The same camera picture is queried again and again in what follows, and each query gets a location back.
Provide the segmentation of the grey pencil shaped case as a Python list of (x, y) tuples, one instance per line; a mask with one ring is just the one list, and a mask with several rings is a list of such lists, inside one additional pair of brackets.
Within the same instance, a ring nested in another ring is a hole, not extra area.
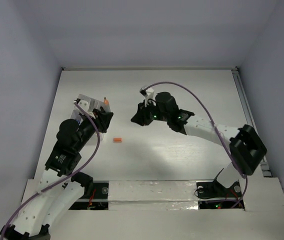
[(106, 111), (106, 112), (110, 112), (110, 111), (111, 111), (111, 109), (110, 109), (110, 103), (109, 103), (109, 101), (107, 100), (106, 97), (104, 97), (103, 103), (104, 103), (104, 105), (105, 105), (105, 111)]

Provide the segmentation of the orange eraser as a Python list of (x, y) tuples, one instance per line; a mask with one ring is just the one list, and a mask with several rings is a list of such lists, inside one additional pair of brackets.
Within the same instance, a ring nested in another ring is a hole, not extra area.
[(113, 142), (114, 143), (121, 143), (123, 140), (122, 140), (122, 138), (121, 137), (115, 137), (115, 138), (113, 138)]

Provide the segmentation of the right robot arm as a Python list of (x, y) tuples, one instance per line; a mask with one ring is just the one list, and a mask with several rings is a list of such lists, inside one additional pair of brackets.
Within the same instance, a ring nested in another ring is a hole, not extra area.
[(240, 178), (253, 175), (267, 154), (266, 146), (252, 126), (230, 127), (205, 120), (179, 108), (169, 92), (157, 95), (147, 93), (131, 118), (131, 122), (140, 126), (148, 126), (153, 121), (165, 122), (174, 132), (198, 137), (225, 148), (231, 162), (212, 182), (212, 190), (217, 196), (228, 193)]

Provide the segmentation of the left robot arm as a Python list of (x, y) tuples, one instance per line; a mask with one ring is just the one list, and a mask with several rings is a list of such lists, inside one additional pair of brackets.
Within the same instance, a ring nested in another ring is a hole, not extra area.
[(92, 113), (78, 108), (81, 122), (66, 119), (45, 163), (37, 189), (14, 212), (0, 231), (2, 240), (49, 240), (52, 228), (80, 198), (94, 192), (93, 178), (76, 169), (83, 147), (93, 135), (106, 133), (113, 112), (103, 108)]

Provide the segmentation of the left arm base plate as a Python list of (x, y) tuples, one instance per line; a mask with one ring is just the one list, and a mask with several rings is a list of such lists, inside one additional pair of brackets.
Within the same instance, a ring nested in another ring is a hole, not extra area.
[(108, 210), (109, 209), (109, 182), (94, 181), (91, 192), (78, 199), (69, 210)]

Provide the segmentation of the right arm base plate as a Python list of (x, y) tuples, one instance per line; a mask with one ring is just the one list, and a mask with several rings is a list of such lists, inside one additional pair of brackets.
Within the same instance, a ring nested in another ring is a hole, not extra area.
[(230, 188), (216, 190), (210, 181), (200, 181), (196, 183), (194, 195), (198, 199), (200, 210), (220, 210), (220, 209), (244, 209), (242, 189), (239, 181), (236, 181)]

